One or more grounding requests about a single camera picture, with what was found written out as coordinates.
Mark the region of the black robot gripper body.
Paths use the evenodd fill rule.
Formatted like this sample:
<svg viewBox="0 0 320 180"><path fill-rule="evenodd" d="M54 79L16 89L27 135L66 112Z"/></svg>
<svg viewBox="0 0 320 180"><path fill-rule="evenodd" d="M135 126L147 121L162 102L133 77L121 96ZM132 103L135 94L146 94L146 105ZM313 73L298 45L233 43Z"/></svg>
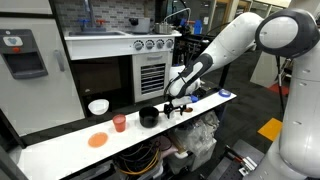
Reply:
<svg viewBox="0 0 320 180"><path fill-rule="evenodd" d="M169 96L167 101L168 104L164 105L164 109L175 109L177 107L195 103L198 101L198 98L194 95L183 96L182 98L174 98Z"/></svg>

